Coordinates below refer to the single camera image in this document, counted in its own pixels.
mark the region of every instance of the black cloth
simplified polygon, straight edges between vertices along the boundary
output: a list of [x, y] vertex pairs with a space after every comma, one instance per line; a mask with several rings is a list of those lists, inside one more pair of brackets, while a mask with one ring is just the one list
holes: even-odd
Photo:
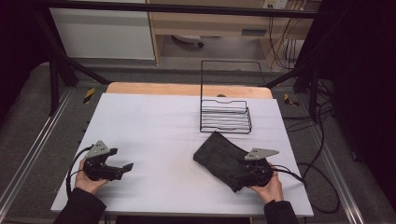
[[264, 206], [264, 214], [268, 224], [298, 224], [290, 202], [271, 201]]
[[249, 174], [246, 165], [240, 162], [247, 154], [220, 133], [213, 132], [194, 153], [193, 159], [237, 192], [242, 187], [236, 183], [235, 177]]
[[105, 204], [93, 194], [74, 189], [54, 224], [98, 224], [105, 209]]

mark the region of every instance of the person's hand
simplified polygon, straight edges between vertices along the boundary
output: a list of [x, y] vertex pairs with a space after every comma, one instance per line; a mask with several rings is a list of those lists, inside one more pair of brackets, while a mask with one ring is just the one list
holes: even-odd
[[283, 201], [282, 183], [279, 181], [277, 171], [274, 171], [270, 182], [266, 186], [251, 186], [250, 188], [259, 194], [264, 203], [269, 203], [272, 200], [276, 202]]
[[84, 167], [84, 161], [85, 159], [79, 162], [78, 169], [80, 170], [80, 172], [78, 172], [76, 176], [75, 188], [79, 188], [91, 194], [95, 194], [99, 190], [99, 188], [101, 188], [103, 185], [105, 185], [108, 182], [108, 180], [106, 179], [100, 179], [98, 181], [90, 180], [90, 178], [87, 177], [84, 171], [82, 171], [82, 168]]

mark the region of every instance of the white table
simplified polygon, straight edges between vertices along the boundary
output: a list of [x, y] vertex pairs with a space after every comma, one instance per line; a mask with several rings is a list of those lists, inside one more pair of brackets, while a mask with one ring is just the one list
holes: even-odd
[[[225, 133], [250, 151], [253, 147], [279, 150], [268, 159], [299, 174], [276, 100], [246, 100], [252, 131]], [[134, 162], [131, 172], [97, 193], [109, 214], [144, 216], [262, 217], [263, 204], [250, 189], [237, 193], [192, 159], [210, 133], [199, 132], [199, 96], [105, 93], [94, 112], [78, 151], [98, 140], [117, 147], [107, 164]], [[285, 200], [297, 216], [312, 217], [304, 185], [279, 174]], [[60, 212], [67, 202], [64, 183], [51, 207]]]

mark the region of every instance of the sleeve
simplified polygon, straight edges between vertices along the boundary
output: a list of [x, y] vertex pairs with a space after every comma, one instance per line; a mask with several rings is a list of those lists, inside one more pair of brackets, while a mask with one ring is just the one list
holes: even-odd
[[53, 223], [98, 224], [105, 209], [105, 204], [93, 194], [82, 189], [74, 189], [64, 210]]
[[264, 213], [268, 224], [298, 224], [290, 202], [271, 201], [264, 206]]

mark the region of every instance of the black wire rack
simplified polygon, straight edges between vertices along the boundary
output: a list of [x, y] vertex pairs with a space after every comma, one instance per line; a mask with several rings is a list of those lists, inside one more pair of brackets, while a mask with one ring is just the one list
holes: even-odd
[[250, 133], [251, 119], [246, 101], [201, 101], [201, 132]]
[[204, 80], [204, 63], [256, 63], [256, 62], [234, 62], [234, 61], [202, 61], [201, 62], [201, 117], [200, 132], [212, 133], [250, 133], [252, 129], [250, 112], [246, 101], [228, 100], [226, 97], [217, 99], [204, 99], [204, 85], [206, 84], [226, 84], [233, 85], [240, 83], [230, 82], [225, 76], [216, 80]]

